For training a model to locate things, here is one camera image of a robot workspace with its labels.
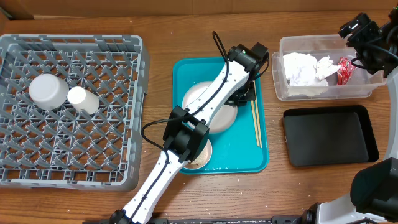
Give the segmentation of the white napkin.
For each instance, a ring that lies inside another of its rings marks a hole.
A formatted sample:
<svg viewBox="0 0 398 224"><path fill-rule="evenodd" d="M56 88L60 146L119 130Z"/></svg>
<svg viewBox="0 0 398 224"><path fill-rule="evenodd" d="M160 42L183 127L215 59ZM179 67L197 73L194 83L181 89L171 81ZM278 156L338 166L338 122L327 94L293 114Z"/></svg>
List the white napkin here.
<svg viewBox="0 0 398 224"><path fill-rule="evenodd" d="M293 52L283 56L286 79L290 86L328 86L326 80L319 80L315 65L317 59L310 54Z"/></svg>

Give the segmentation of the grey-white small bowl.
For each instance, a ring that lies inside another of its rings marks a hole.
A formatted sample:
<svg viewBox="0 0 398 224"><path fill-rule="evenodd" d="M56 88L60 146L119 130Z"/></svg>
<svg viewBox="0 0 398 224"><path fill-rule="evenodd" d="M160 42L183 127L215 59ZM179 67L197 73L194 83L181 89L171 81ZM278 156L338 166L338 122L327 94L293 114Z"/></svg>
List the grey-white small bowl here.
<svg viewBox="0 0 398 224"><path fill-rule="evenodd" d="M43 110L57 109L67 99L69 86L65 80L45 73L35 77L29 85L29 95L36 106Z"/></svg>

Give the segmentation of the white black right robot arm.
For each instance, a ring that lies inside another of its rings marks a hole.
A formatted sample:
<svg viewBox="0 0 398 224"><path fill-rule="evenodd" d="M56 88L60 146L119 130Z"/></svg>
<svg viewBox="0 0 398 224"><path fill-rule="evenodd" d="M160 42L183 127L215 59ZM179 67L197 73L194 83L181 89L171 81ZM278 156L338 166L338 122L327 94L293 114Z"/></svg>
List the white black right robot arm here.
<svg viewBox="0 0 398 224"><path fill-rule="evenodd" d="M365 13L338 32L356 51L358 66L370 74L382 71L391 103L389 142L381 162L359 171L349 194L315 203L293 223L380 223L397 221L397 8L379 27Z"/></svg>

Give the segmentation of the white round plate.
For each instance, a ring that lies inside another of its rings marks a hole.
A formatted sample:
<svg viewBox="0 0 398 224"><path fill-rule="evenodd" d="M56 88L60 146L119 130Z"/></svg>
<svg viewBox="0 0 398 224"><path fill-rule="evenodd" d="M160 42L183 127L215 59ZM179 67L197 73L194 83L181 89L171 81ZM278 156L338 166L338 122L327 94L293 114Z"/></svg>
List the white round plate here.
<svg viewBox="0 0 398 224"><path fill-rule="evenodd" d="M210 81L200 82L193 85L184 95L182 108L186 108L192 101L197 99L211 84ZM226 131L235 122L238 113L237 106L223 105L215 114L210 123L210 134L218 134Z"/></svg>

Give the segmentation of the white plastic cup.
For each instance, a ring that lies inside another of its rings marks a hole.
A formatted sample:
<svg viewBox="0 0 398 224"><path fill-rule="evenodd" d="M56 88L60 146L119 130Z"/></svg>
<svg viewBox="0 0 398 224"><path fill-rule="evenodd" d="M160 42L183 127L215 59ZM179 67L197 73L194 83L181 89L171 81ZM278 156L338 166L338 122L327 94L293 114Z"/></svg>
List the white plastic cup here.
<svg viewBox="0 0 398 224"><path fill-rule="evenodd" d="M92 92L76 86L69 90L67 100L77 110L94 114L100 107L99 98Z"/></svg>

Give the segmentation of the red snack wrapper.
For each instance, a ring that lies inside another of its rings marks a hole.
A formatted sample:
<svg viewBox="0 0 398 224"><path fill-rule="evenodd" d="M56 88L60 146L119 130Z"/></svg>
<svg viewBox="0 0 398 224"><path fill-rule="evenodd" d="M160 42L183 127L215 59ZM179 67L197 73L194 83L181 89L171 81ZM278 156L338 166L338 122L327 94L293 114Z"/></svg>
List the red snack wrapper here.
<svg viewBox="0 0 398 224"><path fill-rule="evenodd" d="M344 57L339 59L338 65L340 66L337 71L338 85L346 85L356 70L356 67L351 63L350 59Z"/></svg>

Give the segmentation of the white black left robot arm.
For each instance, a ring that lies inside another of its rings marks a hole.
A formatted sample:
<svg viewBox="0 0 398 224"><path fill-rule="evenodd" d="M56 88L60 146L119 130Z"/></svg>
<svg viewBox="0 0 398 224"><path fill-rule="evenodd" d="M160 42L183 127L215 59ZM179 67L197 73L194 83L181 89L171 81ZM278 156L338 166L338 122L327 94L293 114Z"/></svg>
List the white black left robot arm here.
<svg viewBox="0 0 398 224"><path fill-rule="evenodd" d="M110 223L147 223L176 174L202 152L215 114L269 65L269 50L260 43L250 49L239 44L226 50L220 41L216 46L224 60L219 75L198 98L185 108L176 106L164 120L164 143L156 165L134 198L110 216Z"/></svg>

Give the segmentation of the small white tissue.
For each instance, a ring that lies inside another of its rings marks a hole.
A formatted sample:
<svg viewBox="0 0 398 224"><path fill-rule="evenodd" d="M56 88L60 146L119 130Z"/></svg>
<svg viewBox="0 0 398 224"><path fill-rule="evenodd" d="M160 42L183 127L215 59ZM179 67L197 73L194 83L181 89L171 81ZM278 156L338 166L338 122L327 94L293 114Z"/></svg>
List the small white tissue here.
<svg viewBox="0 0 398 224"><path fill-rule="evenodd" d="M340 68L341 65L335 65L334 61L332 61L329 56L323 57L315 65L315 76L319 80L324 80L336 73Z"/></svg>

